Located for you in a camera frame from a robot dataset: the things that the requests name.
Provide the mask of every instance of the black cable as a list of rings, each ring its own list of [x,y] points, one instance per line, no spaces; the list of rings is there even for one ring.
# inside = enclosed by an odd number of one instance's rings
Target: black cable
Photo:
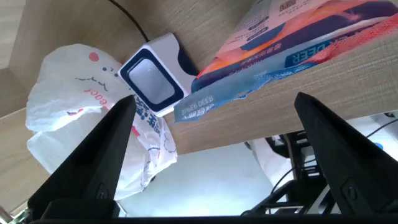
[[[309,161],[307,161],[307,162],[304,162],[303,165],[304,165],[304,164],[307,164],[307,163],[309,163],[309,162],[313,162],[313,161],[315,161],[315,160],[316,160],[316,159],[311,159],[311,160],[309,160]],[[275,184],[274,188],[271,190],[270,195],[271,195],[272,193],[274,193],[276,187],[278,187],[278,185],[280,184],[280,182],[287,176],[287,174],[289,174],[290,172],[292,172],[294,169],[296,169],[296,167],[292,167],[289,171],[287,171],[287,172],[278,180],[278,182]]]
[[[108,1],[110,1],[112,4],[114,4],[120,10],[122,10],[122,12],[124,12],[125,15],[128,16],[128,18],[130,18],[130,20],[132,20],[132,22],[136,25],[136,27],[138,28],[138,30],[141,33],[142,37],[145,39],[145,41],[149,42],[148,37],[146,36],[145,32],[142,30],[141,26],[136,21],[136,19],[125,8],[123,8],[119,3],[117,3],[115,0],[108,0]]]
[[[372,133],[368,134],[366,137],[368,138],[368,137],[372,136],[372,135],[375,134],[376,132],[378,132],[378,131],[380,131],[381,129],[385,128],[387,125],[392,124],[392,123],[394,123],[394,122],[396,122],[396,121],[398,121],[398,119],[395,119],[395,120],[393,120],[393,121],[388,122],[387,124],[382,125],[380,128],[377,128],[377,129],[374,130]]]

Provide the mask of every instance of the package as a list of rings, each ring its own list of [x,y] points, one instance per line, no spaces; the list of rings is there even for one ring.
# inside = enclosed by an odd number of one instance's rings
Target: package
[[[266,83],[317,65],[321,62],[311,58],[336,50],[336,44],[342,48],[346,39],[370,30],[384,36],[380,26],[388,23],[393,29],[397,12],[389,1],[257,1],[193,81],[193,94],[175,107],[175,121],[196,120]]]
[[[134,95],[118,76],[120,67],[107,53],[81,44],[60,47],[44,58],[28,97],[26,126],[35,133],[27,147],[49,173],[118,100]],[[143,191],[157,173],[177,161],[164,119],[154,116],[137,95],[134,98],[137,112],[115,200]]]

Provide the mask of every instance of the wooden shelf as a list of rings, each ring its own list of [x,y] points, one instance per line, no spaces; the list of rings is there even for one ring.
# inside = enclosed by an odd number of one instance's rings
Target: wooden shelf
[[[294,109],[299,91],[344,119],[398,110],[398,37],[360,46],[321,65],[263,86],[245,100],[210,111],[201,120],[172,124],[181,154],[302,129]]]

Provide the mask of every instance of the black plastic part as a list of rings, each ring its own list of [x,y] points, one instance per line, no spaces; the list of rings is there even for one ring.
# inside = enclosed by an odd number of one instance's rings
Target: black plastic part
[[[177,40],[177,42],[178,42],[178,46],[180,47],[180,49],[178,51],[178,56],[177,56],[177,60],[178,60],[178,63],[180,64],[180,67],[186,74],[197,76],[199,74],[198,69],[195,67],[195,65],[193,64],[192,60],[190,59],[190,57],[188,56],[187,52],[182,47],[180,42],[178,40]]]
[[[119,213],[118,204],[111,199],[58,199],[50,202],[41,219],[106,220],[118,217]]]
[[[397,222],[396,215],[268,215],[268,216],[243,216],[243,217],[170,217],[170,218],[115,218],[112,220],[39,220],[35,224],[248,224],[248,223],[393,223]]]
[[[107,202],[113,200],[135,113],[136,102],[132,95],[121,99],[113,106],[80,145],[28,200],[32,220],[40,219],[53,201],[55,203],[53,206],[57,208],[51,211],[62,211],[59,203],[56,202],[58,199],[75,199],[81,200],[82,203],[95,199],[98,201],[106,200]],[[95,212],[104,212],[101,208],[104,208],[103,203],[107,202],[99,202],[102,205]],[[84,211],[65,212],[84,214]],[[65,218],[65,215],[62,214],[46,212],[46,215],[52,218],[56,216]]]
[[[316,98],[299,93],[295,107],[340,211],[396,210],[398,163]]]

